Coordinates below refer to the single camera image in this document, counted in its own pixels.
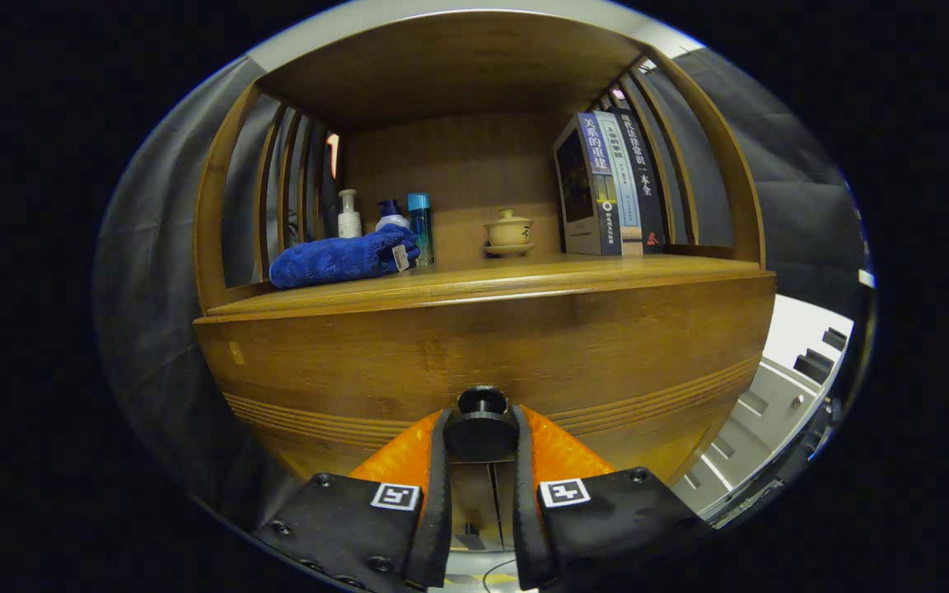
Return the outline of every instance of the book spine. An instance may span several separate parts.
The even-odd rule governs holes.
[[[654,159],[643,141],[643,133],[639,131],[639,124],[632,116],[632,111],[618,109],[617,117],[621,125],[621,136],[629,149],[629,160],[632,162],[640,222],[643,223],[643,236],[640,240],[643,253],[663,253],[666,234],[661,205],[661,179],[654,169]]]
[[[594,112],[599,120],[610,166],[614,170],[614,185],[618,199],[618,218],[621,230],[621,254],[643,255],[643,229],[640,227],[639,196],[633,177],[629,151],[625,149],[621,127],[613,113]]]
[[[603,255],[621,255],[621,225],[617,215],[617,191],[610,157],[606,153],[599,121],[591,113],[577,114],[581,138],[588,150],[591,187],[595,189],[599,218],[599,247]]]

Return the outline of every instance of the wooden cabinet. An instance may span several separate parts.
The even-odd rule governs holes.
[[[704,128],[730,199],[734,245],[596,258],[563,252],[551,142],[649,57]],[[280,104],[264,171],[306,155],[285,132],[295,110],[338,133],[340,187],[374,203],[432,196],[436,263],[388,278],[278,292],[267,280],[266,183],[259,177],[255,267],[226,285],[222,200],[233,146],[260,96]],[[657,108],[640,124],[663,125]],[[682,164],[670,134],[660,158]],[[306,175],[302,158],[300,175]],[[677,166],[681,176],[685,166]],[[680,187],[689,187],[684,183]],[[316,217],[319,191],[288,203]],[[267,72],[227,114],[201,180],[194,225],[195,328],[236,416],[297,476],[346,474],[411,422],[472,384],[500,386],[616,468],[674,482],[712,441],[753,379],[775,294],[764,270],[760,203],[745,158],[704,92],[652,46],[588,24],[526,12],[419,16],[340,39]],[[694,196],[666,224],[697,228]],[[537,248],[485,259],[482,225],[501,207],[535,222]],[[320,239],[323,228],[311,225]],[[286,246],[283,225],[280,246]]]

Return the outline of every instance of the towel label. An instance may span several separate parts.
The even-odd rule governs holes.
[[[395,255],[395,264],[398,265],[398,271],[403,273],[408,269],[408,253],[405,251],[405,246],[399,245],[393,248],[392,252]]]

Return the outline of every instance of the orange gripper part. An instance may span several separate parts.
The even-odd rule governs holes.
[[[430,481],[430,444],[434,433],[434,423],[442,411],[418,420],[402,434],[385,444],[359,465],[350,477],[373,482],[417,485],[423,490],[423,503],[419,515],[427,506],[427,484]]]
[[[522,406],[522,412],[530,422],[534,488],[545,481],[590,478],[615,472],[610,463],[543,414],[526,406]]]

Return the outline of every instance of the book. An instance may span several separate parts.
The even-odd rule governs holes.
[[[594,111],[602,131],[606,155],[614,172],[618,219],[621,230],[621,255],[643,255],[643,229],[639,219],[639,195],[633,177],[629,150],[622,139],[621,127],[613,113]]]
[[[643,140],[643,132],[640,132],[632,110],[614,108],[614,114],[621,127],[624,145],[629,152],[633,180],[636,183],[639,221],[643,230],[643,236],[640,237],[643,253],[663,253],[664,243],[666,243],[666,234],[664,234],[666,217],[661,210],[661,177],[654,168],[654,155]]]
[[[577,113],[552,148],[566,252],[621,255],[617,187],[599,120]]]

